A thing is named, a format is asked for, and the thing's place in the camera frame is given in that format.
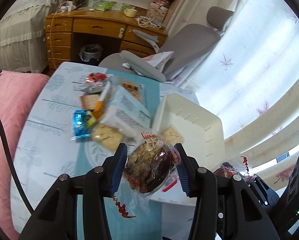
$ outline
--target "black cable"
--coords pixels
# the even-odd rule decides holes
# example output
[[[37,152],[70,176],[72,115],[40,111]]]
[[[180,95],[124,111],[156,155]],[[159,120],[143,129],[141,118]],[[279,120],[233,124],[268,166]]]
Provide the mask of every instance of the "black cable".
[[[22,185],[20,184],[19,179],[17,177],[17,173],[16,173],[16,170],[15,170],[15,167],[14,167],[13,159],[11,158],[11,152],[9,151],[6,134],[5,134],[4,127],[3,127],[1,119],[0,119],[0,136],[1,136],[2,143],[3,143],[3,148],[4,148],[5,155],[6,155],[6,160],[7,160],[7,163],[8,163],[8,167],[11,171],[11,175],[13,177],[15,185],[18,189],[20,197],[22,198],[25,206],[27,207],[30,214],[32,214],[34,212],[34,209],[32,208],[31,204],[29,203],[29,201],[28,201],[28,199],[25,195],[25,192],[22,188]]]

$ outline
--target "table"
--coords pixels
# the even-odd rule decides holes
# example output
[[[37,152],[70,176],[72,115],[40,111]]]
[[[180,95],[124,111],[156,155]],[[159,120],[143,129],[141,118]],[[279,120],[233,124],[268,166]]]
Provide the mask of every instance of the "table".
[[[155,54],[148,42],[134,34],[134,29],[157,36],[158,47],[164,44],[167,37],[165,30],[139,27],[135,18],[119,11],[78,9],[51,14],[46,17],[45,29],[48,62],[53,69],[65,61],[80,62],[78,53],[87,44],[102,45],[104,51],[101,60],[122,50],[139,57]]]
[[[159,83],[145,77],[109,70],[101,67],[64,62],[53,74],[35,102],[20,136],[14,165],[22,187],[35,208],[56,178],[67,173],[70,176],[86,174],[94,166],[102,165],[107,157],[89,141],[71,141],[73,111],[81,108],[79,91],[89,73],[110,73],[125,77],[144,86],[145,106],[154,116],[160,99],[170,93],[179,93],[198,104],[194,93]],[[162,204],[150,201],[150,216],[145,223],[135,226],[132,221],[117,221],[110,211],[113,200],[105,199],[107,218],[112,238],[161,239]],[[78,239],[83,239],[82,199],[78,199]],[[21,232],[30,217],[14,182],[11,182],[11,210],[15,229]],[[189,212],[187,226],[190,226]]]

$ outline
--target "blue snack packet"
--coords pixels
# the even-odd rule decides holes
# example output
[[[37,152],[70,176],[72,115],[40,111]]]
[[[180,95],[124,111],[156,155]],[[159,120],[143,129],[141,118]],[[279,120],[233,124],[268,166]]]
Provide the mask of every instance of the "blue snack packet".
[[[96,119],[91,111],[76,110],[73,115],[74,136],[72,140],[90,137],[88,129],[96,123]]]

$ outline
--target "gray chair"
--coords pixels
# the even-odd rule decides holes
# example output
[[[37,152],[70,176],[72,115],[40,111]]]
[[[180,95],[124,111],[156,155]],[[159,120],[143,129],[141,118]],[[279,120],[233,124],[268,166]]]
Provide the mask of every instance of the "gray chair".
[[[204,55],[207,56],[212,51],[221,39],[233,13],[220,7],[211,7],[206,19],[216,30],[200,24],[189,24],[170,38],[157,52],[174,51],[162,73],[129,51],[112,54],[106,57],[99,66],[135,74],[134,71],[122,67],[123,63],[128,63],[132,69],[148,78],[160,82],[172,81],[194,60]]]

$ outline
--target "wooden desk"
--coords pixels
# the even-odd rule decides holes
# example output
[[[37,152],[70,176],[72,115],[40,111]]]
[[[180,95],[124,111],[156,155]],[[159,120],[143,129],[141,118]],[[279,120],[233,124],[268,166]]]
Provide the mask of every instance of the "wooden desk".
[[[122,37],[120,37],[120,29],[124,29]],[[166,31],[152,27],[139,27],[134,18],[126,17],[124,13],[118,11],[95,10],[91,12],[88,9],[82,9],[56,14],[55,16],[53,14],[48,15],[45,30],[49,67],[57,68],[64,61],[77,59],[77,47],[87,45],[86,37],[91,37],[91,35],[86,34],[99,35],[99,39],[102,41],[105,41],[103,38],[108,37],[107,40],[113,45],[107,47],[112,50],[105,54],[103,52],[104,56],[122,50],[128,50],[139,57],[155,54],[152,46],[137,37],[132,31],[133,29],[157,36],[159,47],[164,44],[167,37]],[[86,44],[84,41],[74,42],[74,35],[76,37],[77,33],[85,33]]]

